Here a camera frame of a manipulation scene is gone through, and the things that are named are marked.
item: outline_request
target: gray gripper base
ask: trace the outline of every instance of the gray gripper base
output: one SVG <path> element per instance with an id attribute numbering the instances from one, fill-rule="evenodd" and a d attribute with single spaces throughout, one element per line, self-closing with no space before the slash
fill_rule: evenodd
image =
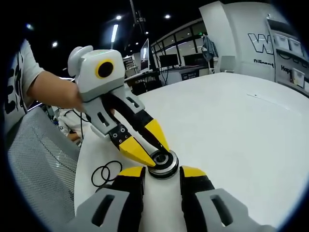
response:
<path id="1" fill-rule="evenodd" d="M 269 225 L 259 225 L 249 217 L 248 208 L 222 188 L 196 193 L 204 214 L 207 232 L 275 232 Z M 220 214 L 225 213 L 228 225 L 223 225 Z"/>
<path id="2" fill-rule="evenodd" d="M 128 192 L 103 188 L 96 192 L 76 212 L 76 217 L 66 224 L 63 232 L 117 232 L 120 216 Z"/>

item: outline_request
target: white sleeve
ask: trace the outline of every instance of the white sleeve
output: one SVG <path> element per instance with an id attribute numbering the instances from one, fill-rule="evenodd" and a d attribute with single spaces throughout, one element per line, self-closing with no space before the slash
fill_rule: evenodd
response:
<path id="1" fill-rule="evenodd" d="M 65 136 L 68 136 L 70 129 L 68 127 L 67 124 L 65 124 L 64 121 L 62 121 L 61 116 L 58 118 L 58 122 L 59 122 L 59 129 L 62 133 L 64 133 Z"/>
<path id="2" fill-rule="evenodd" d="M 22 47 L 20 49 L 23 62 L 23 75 L 22 75 L 22 91 L 23 91 L 23 99 L 26 106 L 29 106 L 32 103 L 32 99 L 27 96 L 27 91 L 35 80 L 35 78 L 44 71 L 38 63 L 35 61 L 33 57 L 33 53 L 30 47 L 30 44 L 27 40 L 24 40 Z"/>

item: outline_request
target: ceiling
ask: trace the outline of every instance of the ceiling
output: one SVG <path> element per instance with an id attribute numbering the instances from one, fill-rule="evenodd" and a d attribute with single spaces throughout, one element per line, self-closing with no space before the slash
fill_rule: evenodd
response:
<path id="1" fill-rule="evenodd" d="M 140 11 L 145 19 L 144 28 L 148 31 L 150 43 L 172 30 L 201 18 L 199 7 L 214 0 L 133 0 L 135 11 Z M 46 10 L 33 7 L 25 14 L 25 22 L 31 24 L 26 38 L 36 61 L 45 70 L 58 76 L 67 76 L 67 59 L 77 46 L 93 45 L 95 49 L 110 49 L 112 28 L 119 24 L 114 49 L 123 56 L 139 52 L 146 35 L 140 27 L 133 26 L 130 0 L 114 0 L 109 3 L 99 1 L 88 5 L 74 5 L 64 8 L 56 5 Z"/>

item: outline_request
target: computer monitor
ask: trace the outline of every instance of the computer monitor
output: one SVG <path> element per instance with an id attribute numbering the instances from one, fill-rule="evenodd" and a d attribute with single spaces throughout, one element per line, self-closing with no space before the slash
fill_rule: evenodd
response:
<path id="1" fill-rule="evenodd" d="M 147 39 L 144 43 L 143 47 L 140 50 L 140 71 L 148 71 L 149 70 L 149 40 Z"/>
<path id="2" fill-rule="evenodd" d="M 203 57 L 202 53 L 192 54 L 188 56 L 183 56 L 185 66 L 191 65 L 205 65 L 207 66 L 207 62 Z"/>
<path id="3" fill-rule="evenodd" d="M 178 65 L 177 54 L 160 56 L 159 59 L 160 59 L 161 67 L 169 67 L 169 66 Z"/>

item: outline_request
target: logo sign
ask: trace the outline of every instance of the logo sign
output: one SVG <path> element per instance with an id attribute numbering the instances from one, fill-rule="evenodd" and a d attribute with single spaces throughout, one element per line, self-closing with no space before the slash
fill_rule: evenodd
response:
<path id="1" fill-rule="evenodd" d="M 248 33 L 248 36 L 251 40 L 251 43 L 257 53 L 264 53 L 266 52 L 269 55 L 274 54 L 274 50 L 272 48 L 272 43 L 270 39 L 270 35 L 267 37 L 263 34 L 252 34 Z"/>
<path id="2" fill-rule="evenodd" d="M 195 70 L 192 72 L 186 72 L 186 73 L 182 73 L 182 80 L 189 80 L 195 77 L 198 77 L 199 75 L 199 70 Z"/>

